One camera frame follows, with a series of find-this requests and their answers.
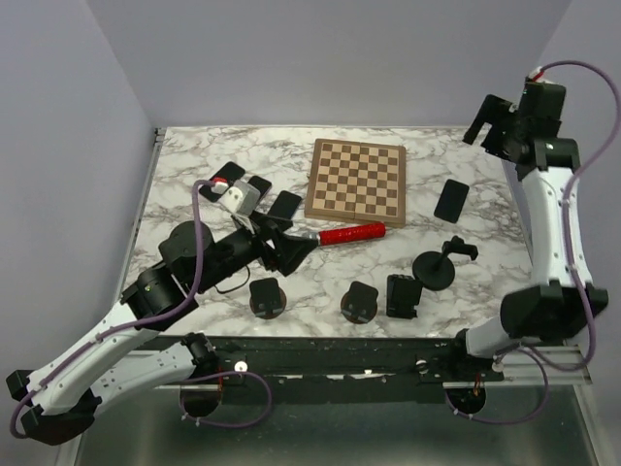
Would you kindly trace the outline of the black phone blue case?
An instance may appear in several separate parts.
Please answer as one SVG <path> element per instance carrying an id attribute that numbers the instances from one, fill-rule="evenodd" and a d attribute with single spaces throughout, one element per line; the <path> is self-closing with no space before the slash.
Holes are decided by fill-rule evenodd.
<path id="1" fill-rule="evenodd" d="M 290 191 L 281 191 L 267 212 L 270 217 L 291 220 L 302 203 L 302 197 Z"/>

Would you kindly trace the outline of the black phone purple case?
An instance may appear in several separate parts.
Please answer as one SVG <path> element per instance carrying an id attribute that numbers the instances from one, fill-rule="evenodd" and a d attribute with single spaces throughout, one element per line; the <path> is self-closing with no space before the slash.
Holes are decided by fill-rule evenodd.
<path id="1" fill-rule="evenodd" d="M 271 182 L 259 176 L 250 177 L 248 183 L 259 191 L 259 200 L 262 200 L 272 188 Z"/>

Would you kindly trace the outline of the black round-base phone holder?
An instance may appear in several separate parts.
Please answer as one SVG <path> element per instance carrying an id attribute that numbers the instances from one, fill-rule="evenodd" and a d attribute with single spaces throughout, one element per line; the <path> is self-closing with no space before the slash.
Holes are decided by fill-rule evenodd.
<path id="1" fill-rule="evenodd" d="M 442 291 L 449 288 L 455 279 L 455 267 L 449 258 L 452 253 L 476 260 L 478 248 L 467 244 L 458 236 L 453 236 L 442 244 L 441 251 L 430 250 L 419 254 L 412 263 L 413 276 L 426 289 Z"/>

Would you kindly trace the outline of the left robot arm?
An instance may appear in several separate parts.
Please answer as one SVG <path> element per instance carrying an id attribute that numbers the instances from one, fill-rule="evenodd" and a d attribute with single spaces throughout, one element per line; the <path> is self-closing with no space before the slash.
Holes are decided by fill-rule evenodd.
<path id="1" fill-rule="evenodd" d="M 141 363 L 127 356 L 196 310 L 198 295 L 250 263 L 259 261 L 283 276 L 295 272 L 321 240 L 289 235 L 291 225 L 260 215 L 219 241 L 200 219 L 175 227 L 159 246 L 161 261 L 145 269 L 86 335 L 40 369 L 15 370 L 6 378 L 17 402 L 11 434 L 57 446 L 81 435 L 133 393 L 226 377 L 202 333 L 190 333 Z"/>

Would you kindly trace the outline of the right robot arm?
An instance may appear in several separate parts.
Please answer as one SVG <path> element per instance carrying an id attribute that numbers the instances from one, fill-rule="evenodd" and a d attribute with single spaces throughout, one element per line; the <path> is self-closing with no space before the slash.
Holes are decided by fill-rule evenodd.
<path id="1" fill-rule="evenodd" d="M 591 328 L 608 304 L 584 258 L 577 211 L 577 142 L 558 135 L 566 90 L 526 79 L 517 105 L 489 94 L 463 140 L 472 144 L 484 124 L 481 145 L 513 163 L 531 226 L 529 286 L 507 294 L 498 316 L 468 329 L 465 346 L 446 357 L 448 373 L 465 381 L 491 357 L 513 345 L 556 343 Z"/>

